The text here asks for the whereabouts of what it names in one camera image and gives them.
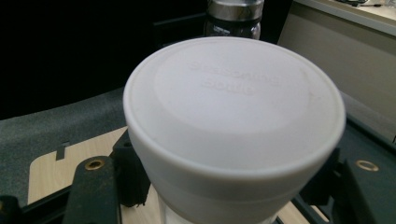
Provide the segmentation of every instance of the black background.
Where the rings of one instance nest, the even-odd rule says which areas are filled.
[[[265,1],[262,39],[277,41],[290,3]],[[6,0],[0,4],[0,119],[9,119],[123,87],[134,68],[156,50],[153,23],[204,13],[207,2]]]

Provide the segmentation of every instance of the white container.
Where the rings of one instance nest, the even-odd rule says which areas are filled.
[[[124,90],[132,143],[162,200],[192,223],[273,216],[328,159],[346,113],[305,58],[239,37],[161,49]]]

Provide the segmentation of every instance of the gray fabric surface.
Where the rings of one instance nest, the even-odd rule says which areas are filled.
[[[0,195],[27,204],[31,162],[69,142],[78,142],[126,125],[123,88],[51,110],[0,120]]]

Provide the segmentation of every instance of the glass jar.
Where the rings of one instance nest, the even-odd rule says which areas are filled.
[[[263,0],[208,0],[205,36],[259,39]]]

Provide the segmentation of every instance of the wooden base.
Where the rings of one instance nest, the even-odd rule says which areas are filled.
[[[67,147],[61,160],[56,160],[56,151],[35,159],[30,166],[28,203],[70,186],[76,167],[90,157],[109,156],[125,130],[126,127],[120,128]],[[156,190],[150,188],[146,205],[130,208],[122,206],[121,213],[122,222],[126,224],[160,224]],[[285,224],[308,223],[292,203],[288,203],[278,215]]]

